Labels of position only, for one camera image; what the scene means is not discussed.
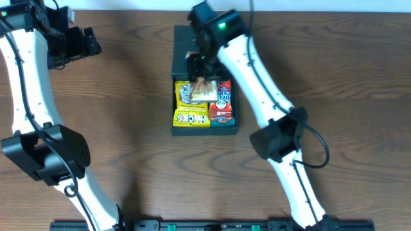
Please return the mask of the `red Hello Panda box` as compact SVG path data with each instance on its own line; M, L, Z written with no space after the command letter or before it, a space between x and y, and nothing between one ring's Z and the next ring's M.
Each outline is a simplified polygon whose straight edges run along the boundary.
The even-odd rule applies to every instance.
M232 109L232 81L222 81L218 83L218 100L209 105L209 120L215 117L233 117Z

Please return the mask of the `dark green box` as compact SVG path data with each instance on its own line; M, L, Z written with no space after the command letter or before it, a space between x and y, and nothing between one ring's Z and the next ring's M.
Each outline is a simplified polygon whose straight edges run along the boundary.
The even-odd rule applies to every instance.
M198 51L195 44L195 34L189 26L175 25L174 26L174 43L173 43L173 59L171 67L172 79L172 111L171 117L177 109L177 98L175 95L175 82L188 81L186 70L186 53L188 51ZM206 136L206 135L236 135L238 132L238 124L235 121L232 127L219 128L185 128L171 126L170 132L172 136Z

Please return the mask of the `yellow Hacks candy bag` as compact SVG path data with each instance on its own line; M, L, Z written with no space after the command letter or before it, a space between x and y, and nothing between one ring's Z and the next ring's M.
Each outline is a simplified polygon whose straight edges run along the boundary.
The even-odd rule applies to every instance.
M173 126L182 128L210 128L207 103L191 101L192 84L189 81L175 82L176 109Z

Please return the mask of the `brown Pocky box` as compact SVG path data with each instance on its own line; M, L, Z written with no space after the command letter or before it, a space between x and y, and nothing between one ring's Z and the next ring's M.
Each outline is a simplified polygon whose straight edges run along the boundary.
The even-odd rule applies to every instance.
M215 80L209 81L199 77L192 86L192 102L212 103L218 100L218 86Z

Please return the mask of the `teal coconut cookie box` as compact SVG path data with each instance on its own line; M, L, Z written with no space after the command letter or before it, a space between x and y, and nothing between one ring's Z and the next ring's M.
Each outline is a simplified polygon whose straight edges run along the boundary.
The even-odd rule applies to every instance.
M215 117L211 120L211 128L231 128L235 127L236 121L233 117Z

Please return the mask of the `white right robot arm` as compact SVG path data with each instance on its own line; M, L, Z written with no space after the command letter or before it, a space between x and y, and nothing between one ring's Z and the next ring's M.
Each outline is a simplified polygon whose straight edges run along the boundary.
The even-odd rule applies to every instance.
M216 13L207 1L192 7L188 22L204 68L221 66L246 96L259 126L250 135L252 147L277 174L293 220L305 230L323 230L326 212L306 173L309 164L302 159L301 137L309 130L323 145L326 142L307 124L305 109L295 108L274 83L258 55L252 25L245 24L236 10Z

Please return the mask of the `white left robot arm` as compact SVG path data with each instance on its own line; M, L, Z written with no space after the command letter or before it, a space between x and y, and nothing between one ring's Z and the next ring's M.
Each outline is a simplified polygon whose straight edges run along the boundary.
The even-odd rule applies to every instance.
M1 7L1 52L13 99L12 136L3 153L29 177L62 192L84 217L86 230L130 230L120 207L90 169L84 136L64 125L49 71L102 51L91 28L74 25L70 7L10 1Z

